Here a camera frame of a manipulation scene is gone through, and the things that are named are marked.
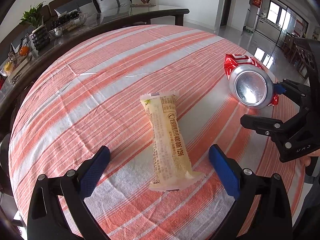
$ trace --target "green plant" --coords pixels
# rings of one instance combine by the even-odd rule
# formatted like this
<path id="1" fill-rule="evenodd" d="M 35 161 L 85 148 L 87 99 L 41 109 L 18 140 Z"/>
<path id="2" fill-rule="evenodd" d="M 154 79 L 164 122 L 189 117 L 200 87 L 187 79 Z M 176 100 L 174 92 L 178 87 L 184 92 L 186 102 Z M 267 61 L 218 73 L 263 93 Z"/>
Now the green plant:
<path id="1" fill-rule="evenodd" d="M 21 22 L 19 24 L 25 25 L 30 24 L 35 29 L 42 25 L 42 18 L 43 16 L 40 14 L 40 10 L 43 6 L 43 2 L 39 3 L 36 7 L 31 7 L 30 11 L 24 12 L 23 17 L 20 19 Z"/>

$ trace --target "table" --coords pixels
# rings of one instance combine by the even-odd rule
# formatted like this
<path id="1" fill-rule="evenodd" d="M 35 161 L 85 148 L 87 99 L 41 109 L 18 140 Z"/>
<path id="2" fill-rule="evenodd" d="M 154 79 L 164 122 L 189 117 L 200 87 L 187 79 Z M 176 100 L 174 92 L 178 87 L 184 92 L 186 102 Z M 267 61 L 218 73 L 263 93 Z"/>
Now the table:
<path id="1" fill-rule="evenodd" d="M 101 145 L 109 147 L 111 162 L 85 203 L 111 239 L 206 239 L 212 234 L 234 201 L 209 163 L 213 143 L 258 175 L 279 173 L 294 213 L 304 167 L 298 160 L 281 163 L 270 138 L 244 129 L 240 117 L 286 121 L 296 109 L 282 95 L 276 107 L 252 110 L 240 104 L 224 73 L 226 53 L 250 55 L 214 34 L 145 25 L 98 35 L 56 60 L 31 88 L 13 127 L 10 179 L 23 219 L 40 174 L 50 178 L 77 169 Z M 179 127 L 193 169 L 206 177 L 185 190 L 163 193 L 148 190 L 154 174 L 152 130 L 139 98 L 169 90 L 180 92 Z M 65 201 L 60 202 L 79 234 Z"/>
<path id="2" fill-rule="evenodd" d="M 119 10 L 109 10 L 88 17 L 81 28 L 77 28 L 63 37 L 51 41 L 40 52 L 33 50 L 31 62 L 20 71 L 21 75 L 14 85 L 9 80 L 4 82 L 0 89 L 0 122 L 2 118 L 7 118 L 7 116 L 4 116 L 7 114 L 7 109 L 23 90 L 56 59 L 79 43 L 107 31 L 116 30 L 137 22 L 150 22 L 150 19 L 163 16 L 175 16 L 175 24 L 183 26 L 183 15 L 188 13 L 189 10 L 186 8 L 142 5 L 121 7 Z"/>

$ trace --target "orange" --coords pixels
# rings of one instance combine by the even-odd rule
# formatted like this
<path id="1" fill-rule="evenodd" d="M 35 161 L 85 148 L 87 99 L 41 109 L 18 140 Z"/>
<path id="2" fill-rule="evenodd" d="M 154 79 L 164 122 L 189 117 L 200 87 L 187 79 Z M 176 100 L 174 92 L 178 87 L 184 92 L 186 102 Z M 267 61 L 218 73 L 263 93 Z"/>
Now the orange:
<path id="1" fill-rule="evenodd" d="M 23 46 L 21 47 L 21 49 L 19 50 L 19 55 L 20 56 L 26 56 L 29 53 L 29 47 L 28 46 Z"/>

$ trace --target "potted plant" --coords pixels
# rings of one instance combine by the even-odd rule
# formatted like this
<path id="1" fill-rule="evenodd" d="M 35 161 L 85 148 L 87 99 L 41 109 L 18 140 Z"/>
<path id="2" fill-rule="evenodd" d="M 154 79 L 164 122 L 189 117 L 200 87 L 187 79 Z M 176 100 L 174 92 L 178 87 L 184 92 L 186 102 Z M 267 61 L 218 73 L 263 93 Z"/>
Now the potted plant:
<path id="1" fill-rule="evenodd" d="M 30 11 L 24 12 L 20 22 L 21 25 L 30 24 L 34 27 L 31 38 L 36 50 L 38 51 L 44 48 L 50 42 L 49 33 L 43 24 L 43 16 L 40 13 L 42 6 L 43 2 L 39 3 L 35 7 L 31 7 L 30 5 Z"/>

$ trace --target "doorway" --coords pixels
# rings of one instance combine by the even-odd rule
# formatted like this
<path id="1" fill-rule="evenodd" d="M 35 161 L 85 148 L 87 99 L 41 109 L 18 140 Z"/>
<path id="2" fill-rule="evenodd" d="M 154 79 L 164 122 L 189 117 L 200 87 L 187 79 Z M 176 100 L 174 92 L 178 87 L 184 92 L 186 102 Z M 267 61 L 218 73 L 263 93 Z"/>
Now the doorway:
<path id="1" fill-rule="evenodd" d="M 222 11 L 222 18 L 221 18 L 220 26 L 227 25 L 230 6 L 231 6 L 231 0 L 224 0 L 224 6 L 223 6 L 223 11 Z"/>

